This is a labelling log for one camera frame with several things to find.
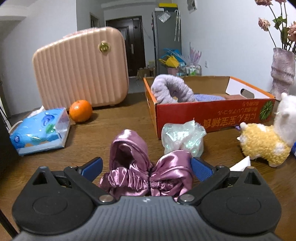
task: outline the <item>refrigerator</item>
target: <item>refrigerator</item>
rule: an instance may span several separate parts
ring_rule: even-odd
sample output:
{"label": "refrigerator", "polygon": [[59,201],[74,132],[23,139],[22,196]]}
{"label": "refrigerator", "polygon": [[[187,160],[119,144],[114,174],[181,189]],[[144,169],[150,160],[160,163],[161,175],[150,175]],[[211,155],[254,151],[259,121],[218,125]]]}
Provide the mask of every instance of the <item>refrigerator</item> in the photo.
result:
{"label": "refrigerator", "polygon": [[177,13],[175,9],[173,9],[172,12],[169,11],[171,17],[164,23],[158,19],[158,16],[162,13],[163,12],[159,11],[153,11],[152,13],[156,75],[168,73],[167,68],[158,61],[158,59],[166,53],[163,49],[178,49],[181,53],[181,36],[180,41],[178,41],[178,35],[176,41],[174,41]]}

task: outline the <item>dark wooden door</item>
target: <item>dark wooden door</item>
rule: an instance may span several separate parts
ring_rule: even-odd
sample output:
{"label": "dark wooden door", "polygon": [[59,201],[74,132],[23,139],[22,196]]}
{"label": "dark wooden door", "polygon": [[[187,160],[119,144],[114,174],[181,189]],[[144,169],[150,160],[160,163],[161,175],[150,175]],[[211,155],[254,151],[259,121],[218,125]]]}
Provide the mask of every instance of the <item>dark wooden door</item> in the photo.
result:
{"label": "dark wooden door", "polygon": [[146,66],[142,17],[112,19],[106,21],[106,25],[122,33],[126,44],[128,76],[136,76],[137,70]]}

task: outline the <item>cardboard box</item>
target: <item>cardboard box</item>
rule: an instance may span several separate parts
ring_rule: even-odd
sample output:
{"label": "cardboard box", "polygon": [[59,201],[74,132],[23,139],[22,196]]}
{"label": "cardboard box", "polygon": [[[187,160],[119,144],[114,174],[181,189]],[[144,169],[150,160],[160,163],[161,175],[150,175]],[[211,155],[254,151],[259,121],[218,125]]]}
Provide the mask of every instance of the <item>cardboard box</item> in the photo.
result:
{"label": "cardboard box", "polygon": [[155,67],[150,68],[150,73],[152,77],[156,77]]}
{"label": "cardboard box", "polygon": [[137,79],[143,80],[143,78],[150,77],[151,71],[150,69],[138,69]]}
{"label": "cardboard box", "polygon": [[151,92],[154,78],[144,78],[145,95],[158,139],[166,123],[182,124],[195,119],[207,132],[239,125],[262,123],[271,117],[275,97],[235,77],[192,76],[184,82],[194,93],[229,96],[225,101],[158,104]]}

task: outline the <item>pink satin fabric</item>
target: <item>pink satin fabric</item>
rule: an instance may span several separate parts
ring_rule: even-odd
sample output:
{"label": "pink satin fabric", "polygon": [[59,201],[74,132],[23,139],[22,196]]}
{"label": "pink satin fabric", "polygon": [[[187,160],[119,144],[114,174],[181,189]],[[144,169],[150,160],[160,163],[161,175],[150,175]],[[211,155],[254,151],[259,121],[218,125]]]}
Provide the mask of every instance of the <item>pink satin fabric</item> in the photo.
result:
{"label": "pink satin fabric", "polygon": [[153,167],[146,142],[135,131],[124,130],[111,145],[110,172],[104,174],[99,187],[117,199],[146,194],[176,199],[192,188],[191,158],[189,152],[177,150],[164,155]]}

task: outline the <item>vase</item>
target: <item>vase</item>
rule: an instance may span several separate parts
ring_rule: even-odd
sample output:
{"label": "vase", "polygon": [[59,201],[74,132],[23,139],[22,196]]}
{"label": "vase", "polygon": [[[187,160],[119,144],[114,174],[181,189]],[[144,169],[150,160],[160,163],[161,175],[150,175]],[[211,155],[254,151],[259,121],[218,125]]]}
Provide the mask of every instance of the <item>vase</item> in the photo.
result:
{"label": "vase", "polygon": [[289,88],[294,84],[295,54],[281,48],[274,48],[274,56],[270,75],[273,78],[270,93],[281,101],[283,92],[289,94]]}

